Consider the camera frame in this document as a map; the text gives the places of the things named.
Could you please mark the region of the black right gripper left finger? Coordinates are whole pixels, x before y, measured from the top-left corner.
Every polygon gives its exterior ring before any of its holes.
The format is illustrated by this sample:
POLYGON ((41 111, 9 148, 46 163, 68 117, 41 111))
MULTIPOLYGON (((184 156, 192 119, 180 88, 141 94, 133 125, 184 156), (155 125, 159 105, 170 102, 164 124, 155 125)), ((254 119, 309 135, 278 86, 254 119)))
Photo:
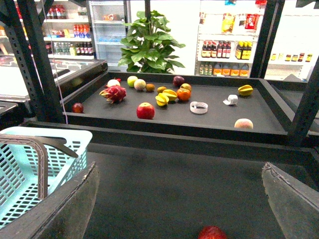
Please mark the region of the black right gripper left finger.
POLYGON ((92 163, 27 213, 1 229, 2 239, 81 239, 100 183, 92 163))

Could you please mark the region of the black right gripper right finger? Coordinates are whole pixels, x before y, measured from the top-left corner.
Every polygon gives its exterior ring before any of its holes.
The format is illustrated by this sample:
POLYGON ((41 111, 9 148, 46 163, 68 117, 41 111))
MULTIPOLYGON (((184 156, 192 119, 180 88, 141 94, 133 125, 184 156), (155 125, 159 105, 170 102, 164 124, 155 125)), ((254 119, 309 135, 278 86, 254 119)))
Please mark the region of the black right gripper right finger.
POLYGON ((272 212, 287 239, 319 237, 319 193, 266 162, 262 181, 272 212))

